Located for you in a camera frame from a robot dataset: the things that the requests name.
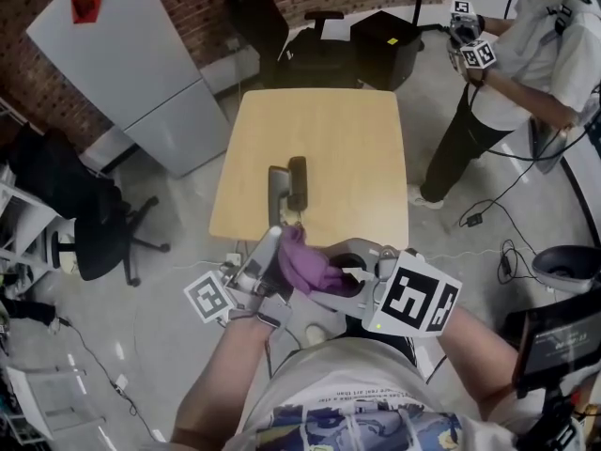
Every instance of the black pants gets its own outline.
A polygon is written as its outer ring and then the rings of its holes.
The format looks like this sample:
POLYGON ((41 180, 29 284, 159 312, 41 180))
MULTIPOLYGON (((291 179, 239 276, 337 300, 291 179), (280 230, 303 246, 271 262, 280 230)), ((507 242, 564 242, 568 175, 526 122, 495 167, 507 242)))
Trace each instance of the black pants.
POLYGON ((34 303, 29 301, 13 301, 0 296, 0 302, 7 309, 11 319, 32 319, 42 322, 46 326, 56 317, 56 308, 45 303, 34 303))
POLYGON ((481 123, 470 111, 468 88, 463 91, 453 121, 442 137, 421 187, 422 197, 439 202, 459 182, 472 159, 478 159, 485 148, 491 148, 511 132, 496 131, 481 123), (468 129, 478 141, 478 146, 468 129))
POLYGON ((361 339, 371 339, 372 341, 383 342, 389 346, 395 348, 399 352, 405 355, 411 363, 417 367, 417 360, 415 358, 415 352, 413 351, 413 345, 407 337, 400 337, 398 335, 388 335, 379 333, 370 333, 365 331, 361 325, 359 319, 351 318, 347 316, 347 330, 334 339, 340 339, 342 337, 360 337, 361 339))

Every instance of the white t-shirt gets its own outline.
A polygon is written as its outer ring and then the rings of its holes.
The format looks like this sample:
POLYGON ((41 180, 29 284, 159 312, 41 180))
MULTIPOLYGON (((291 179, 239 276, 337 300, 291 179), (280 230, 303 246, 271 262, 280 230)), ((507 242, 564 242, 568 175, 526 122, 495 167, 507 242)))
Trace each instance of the white t-shirt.
MULTIPOLYGON (((507 397, 487 423, 444 411, 399 351, 344 338, 299 352, 271 380, 224 451, 505 451, 538 419, 544 394, 507 397)), ((155 445, 152 450, 182 450, 155 445)))
MULTIPOLYGON (((563 0, 519 0, 512 26, 494 43, 495 69, 525 86, 550 93, 564 105, 581 112, 601 81, 601 19, 579 13, 560 38, 540 50, 541 38, 554 31, 557 15, 547 8, 563 0)), ((470 99, 474 87, 470 87, 470 99)), ((519 129, 530 113, 490 86, 483 86, 472 112, 498 131, 519 129)))

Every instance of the brick wall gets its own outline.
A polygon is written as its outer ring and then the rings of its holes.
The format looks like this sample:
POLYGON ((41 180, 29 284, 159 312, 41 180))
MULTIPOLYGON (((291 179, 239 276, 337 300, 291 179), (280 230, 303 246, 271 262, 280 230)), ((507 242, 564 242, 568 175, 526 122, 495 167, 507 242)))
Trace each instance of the brick wall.
MULTIPOLYGON (((0 0, 0 97, 17 101, 25 116, 63 129, 78 148, 91 145, 111 122, 38 51, 25 29, 52 0, 0 0)), ((311 9, 345 14, 411 5, 415 0, 275 0, 291 27, 311 9)), ((443 0, 424 0, 424 4, 443 0)), ((162 0, 198 67, 225 56, 232 29, 223 0, 162 0)))

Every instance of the white refrigerator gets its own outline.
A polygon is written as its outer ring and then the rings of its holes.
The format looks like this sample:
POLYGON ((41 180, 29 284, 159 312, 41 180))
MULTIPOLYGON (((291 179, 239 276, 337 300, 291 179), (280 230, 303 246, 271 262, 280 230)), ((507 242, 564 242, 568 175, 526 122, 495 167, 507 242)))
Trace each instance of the white refrigerator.
POLYGON ((27 29, 53 64, 173 176, 227 149, 231 126, 161 0, 102 0, 74 24, 53 0, 27 29))

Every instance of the black box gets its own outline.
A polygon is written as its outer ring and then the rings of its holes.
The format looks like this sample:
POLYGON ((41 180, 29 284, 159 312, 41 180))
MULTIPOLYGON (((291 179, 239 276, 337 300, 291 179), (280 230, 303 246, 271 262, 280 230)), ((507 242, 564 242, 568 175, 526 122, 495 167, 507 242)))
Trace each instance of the black box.
POLYGON ((359 78, 378 90, 395 90, 413 72, 422 31, 385 11, 350 27, 359 78))

